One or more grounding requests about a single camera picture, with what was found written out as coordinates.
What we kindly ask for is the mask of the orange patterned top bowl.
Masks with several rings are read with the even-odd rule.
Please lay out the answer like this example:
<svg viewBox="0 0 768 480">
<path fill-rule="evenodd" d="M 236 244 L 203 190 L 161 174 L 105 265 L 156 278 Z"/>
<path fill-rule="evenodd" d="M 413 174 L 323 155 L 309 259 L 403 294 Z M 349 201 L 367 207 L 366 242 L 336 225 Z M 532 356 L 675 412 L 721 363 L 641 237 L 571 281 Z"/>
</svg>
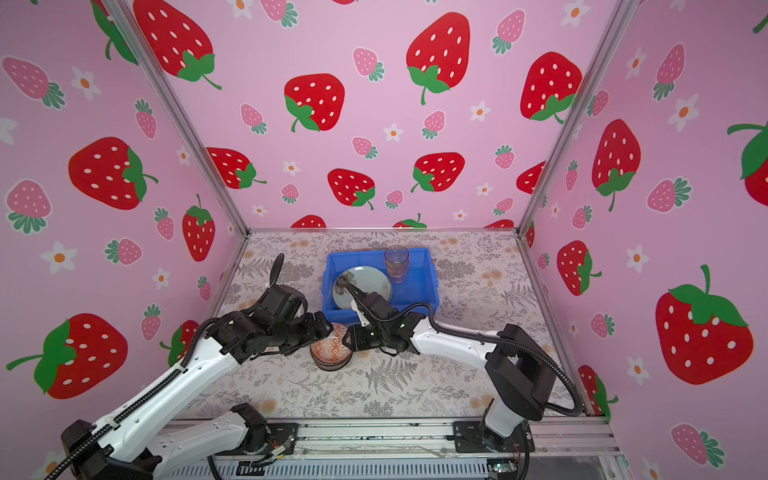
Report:
<svg viewBox="0 0 768 480">
<path fill-rule="evenodd" d="M 338 323 L 333 323 L 333 326 L 334 331 L 328 338 L 318 341 L 310 347 L 310 352 L 313 351 L 325 361 L 342 360 L 352 354 L 352 351 L 342 342 L 347 333 L 347 327 Z"/>
</svg>

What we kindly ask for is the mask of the green flower plate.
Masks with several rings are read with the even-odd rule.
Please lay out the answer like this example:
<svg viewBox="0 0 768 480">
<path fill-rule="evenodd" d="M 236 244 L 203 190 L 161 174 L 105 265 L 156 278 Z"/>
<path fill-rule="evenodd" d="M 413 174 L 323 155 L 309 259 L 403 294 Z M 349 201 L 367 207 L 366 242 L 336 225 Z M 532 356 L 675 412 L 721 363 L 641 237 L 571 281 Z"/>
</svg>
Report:
<svg viewBox="0 0 768 480">
<path fill-rule="evenodd" d="M 381 270 L 372 266 L 357 266 L 342 272 L 332 286 L 332 299 L 340 310 L 350 310 L 353 300 L 349 290 L 340 283 L 341 280 L 346 280 L 365 294 L 378 293 L 386 300 L 392 298 L 392 283 Z"/>
</svg>

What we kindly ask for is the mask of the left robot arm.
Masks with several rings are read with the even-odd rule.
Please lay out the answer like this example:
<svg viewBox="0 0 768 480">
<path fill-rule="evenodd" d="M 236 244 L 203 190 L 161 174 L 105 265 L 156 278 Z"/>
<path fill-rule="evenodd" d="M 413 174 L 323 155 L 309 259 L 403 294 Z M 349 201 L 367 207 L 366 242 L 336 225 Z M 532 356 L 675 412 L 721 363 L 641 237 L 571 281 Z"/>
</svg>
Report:
<svg viewBox="0 0 768 480">
<path fill-rule="evenodd" d="M 77 479 L 160 479 L 220 453 L 246 453 L 262 462 L 285 450 L 250 404 L 176 432 L 163 428 L 200 393 L 242 364 L 267 354 L 290 355 L 327 338 L 322 313 L 286 319 L 235 311 L 205 321 L 182 358 L 123 406 L 94 423 L 78 420 L 61 435 L 66 457 L 50 473 Z"/>
</svg>

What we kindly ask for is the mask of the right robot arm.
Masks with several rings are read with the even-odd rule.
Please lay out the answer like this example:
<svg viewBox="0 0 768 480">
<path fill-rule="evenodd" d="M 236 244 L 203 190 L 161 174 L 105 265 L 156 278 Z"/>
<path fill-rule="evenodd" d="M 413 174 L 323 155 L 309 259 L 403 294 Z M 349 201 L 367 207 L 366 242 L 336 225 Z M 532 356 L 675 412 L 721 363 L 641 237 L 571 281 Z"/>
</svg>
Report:
<svg viewBox="0 0 768 480">
<path fill-rule="evenodd" d="M 396 356 L 411 352 L 445 357 L 484 372 L 495 389 L 470 444 L 481 450 L 508 451 L 523 424 L 544 416 L 559 366 L 520 327 L 472 332 L 450 329 L 421 313 L 352 326 L 342 343 L 353 352 L 380 350 Z"/>
</svg>

